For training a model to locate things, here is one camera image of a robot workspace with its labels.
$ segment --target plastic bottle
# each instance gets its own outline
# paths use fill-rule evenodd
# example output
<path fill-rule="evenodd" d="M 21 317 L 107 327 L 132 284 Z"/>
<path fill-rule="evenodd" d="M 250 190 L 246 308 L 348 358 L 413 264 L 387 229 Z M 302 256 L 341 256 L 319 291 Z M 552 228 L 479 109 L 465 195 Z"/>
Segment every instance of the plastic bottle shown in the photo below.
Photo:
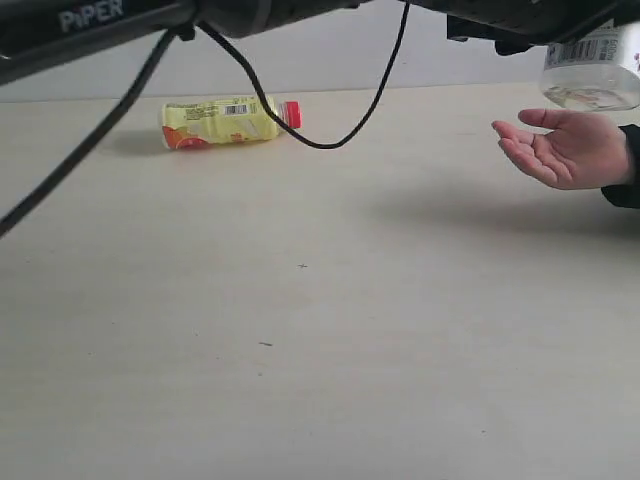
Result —
<path fill-rule="evenodd" d="M 277 103 L 272 110 L 291 128 L 302 126 L 298 102 Z M 169 103 L 162 107 L 160 125 L 164 144 L 172 150 L 225 143 L 273 140 L 282 129 L 271 120 L 258 97 L 235 97 L 194 104 Z"/>
<path fill-rule="evenodd" d="M 556 105 L 578 111 L 640 105 L 640 23 L 608 22 L 575 44 L 551 45 L 540 82 Z"/>

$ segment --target table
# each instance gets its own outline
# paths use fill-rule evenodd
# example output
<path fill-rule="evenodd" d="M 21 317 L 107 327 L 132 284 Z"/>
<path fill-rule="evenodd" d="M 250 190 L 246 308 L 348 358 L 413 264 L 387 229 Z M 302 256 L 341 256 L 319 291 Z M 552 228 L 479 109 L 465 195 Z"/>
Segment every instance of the table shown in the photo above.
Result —
<path fill-rule="evenodd" d="M 279 97 L 328 141 L 371 92 Z M 3 480 L 637 477 L 640 220 L 502 157 L 535 86 L 392 90 L 336 152 L 167 152 L 164 101 L 0 243 Z M 0 208 L 112 104 L 2 105 Z"/>

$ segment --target yellow bottle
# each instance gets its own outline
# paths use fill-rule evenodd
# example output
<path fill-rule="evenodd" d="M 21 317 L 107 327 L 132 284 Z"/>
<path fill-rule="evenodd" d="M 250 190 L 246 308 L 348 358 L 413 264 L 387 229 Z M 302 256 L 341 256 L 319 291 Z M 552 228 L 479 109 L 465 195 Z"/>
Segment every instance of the yellow bottle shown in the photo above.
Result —
<path fill-rule="evenodd" d="M 302 126 L 298 102 L 277 103 L 271 97 L 267 100 L 271 109 L 291 128 Z M 164 143 L 172 150 L 273 140 L 282 133 L 262 108 L 258 97 L 194 104 L 169 103 L 162 107 L 160 124 Z"/>

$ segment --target black sleeve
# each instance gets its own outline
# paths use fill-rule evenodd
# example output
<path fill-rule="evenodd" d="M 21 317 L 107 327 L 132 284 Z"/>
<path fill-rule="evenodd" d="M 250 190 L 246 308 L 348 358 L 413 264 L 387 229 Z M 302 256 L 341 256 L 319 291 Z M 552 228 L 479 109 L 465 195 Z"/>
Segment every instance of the black sleeve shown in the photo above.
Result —
<path fill-rule="evenodd" d="M 633 157 L 633 184 L 604 187 L 602 194 L 616 207 L 640 209 L 640 127 L 626 125 L 620 129 L 627 136 L 627 144 Z"/>

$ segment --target finger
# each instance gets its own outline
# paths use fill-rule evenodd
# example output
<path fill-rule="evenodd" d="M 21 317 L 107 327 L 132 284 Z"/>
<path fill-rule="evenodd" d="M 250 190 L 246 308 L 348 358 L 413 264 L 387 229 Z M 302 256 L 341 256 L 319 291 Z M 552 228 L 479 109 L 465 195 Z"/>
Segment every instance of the finger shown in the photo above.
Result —
<path fill-rule="evenodd" d="M 509 160 L 522 173 L 535 178 L 548 187 L 557 187 L 558 175 L 552 169 L 543 165 L 535 156 L 525 152 L 519 148 L 517 143 L 508 138 L 500 140 L 498 144 Z"/>
<path fill-rule="evenodd" d="M 550 110 L 545 108 L 535 108 L 530 110 L 522 110 L 518 118 L 522 123 L 531 125 L 532 127 L 546 128 L 548 130 L 557 130 L 562 127 L 575 112 L 570 110 Z"/>
<path fill-rule="evenodd" d="M 495 121 L 491 126 L 498 135 L 500 135 L 500 138 L 510 138 L 511 140 L 517 140 L 526 145 L 531 145 L 535 138 L 532 132 L 520 130 L 508 122 Z"/>

